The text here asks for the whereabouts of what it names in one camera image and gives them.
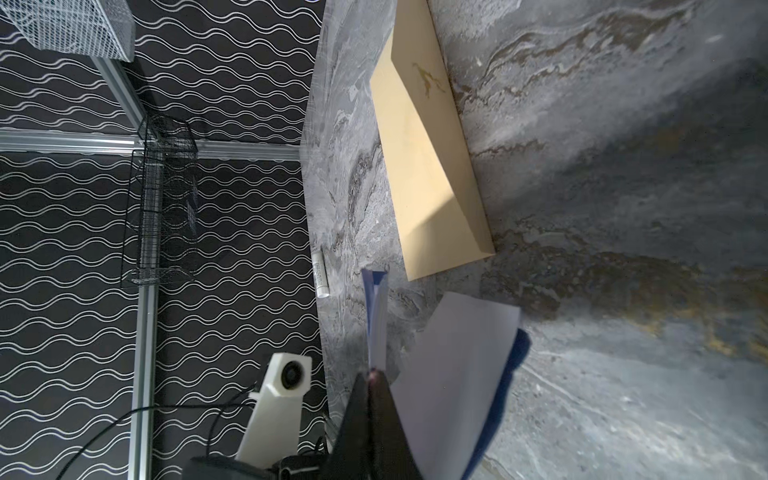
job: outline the white wire basket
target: white wire basket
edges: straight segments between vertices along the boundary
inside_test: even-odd
[[[136,25],[125,0],[0,0],[0,7],[41,50],[134,59]]]

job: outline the gray marble surface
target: gray marble surface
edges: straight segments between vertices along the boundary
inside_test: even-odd
[[[443,292],[523,309],[475,478],[768,478],[768,2],[431,1],[498,253],[414,282],[368,83],[394,7],[328,0],[301,145],[332,418],[387,267],[390,379]]]

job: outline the small white tube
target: small white tube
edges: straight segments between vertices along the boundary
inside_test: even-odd
[[[326,262],[323,259],[322,250],[315,250],[312,252],[312,273],[315,277],[315,292],[317,292],[317,298],[326,298],[327,296],[330,296],[331,290],[328,287]]]

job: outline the white paper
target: white paper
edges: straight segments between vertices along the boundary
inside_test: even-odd
[[[520,309],[446,293],[392,384],[402,429],[424,480],[459,480],[475,450]]]

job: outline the wavy line pattern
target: wavy line pattern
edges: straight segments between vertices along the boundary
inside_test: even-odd
[[[120,157],[0,155],[0,477],[54,475],[131,407],[137,296],[114,288],[129,168]],[[122,422],[71,477],[124,474],[129,438]]]
[[[5,18],[0,47],[0,127],[133,133],[89,59],[37,50]]]
[[[273,353],[308,355],[313,371],[300,444],[311,448],[323,434],[327,399],[299,169],[201,161],[200,170],[201,262],[194,282],[161,287],[156,400],[221,402],[261,380]],[[154,480],[176,478],[200,454],[213,416],[156,414]],[[228,412],[212,450],[233,456],[249,417],[249,409]]]
[[[133,0],[129,77],[200,137],[298,144],[324,4]]]

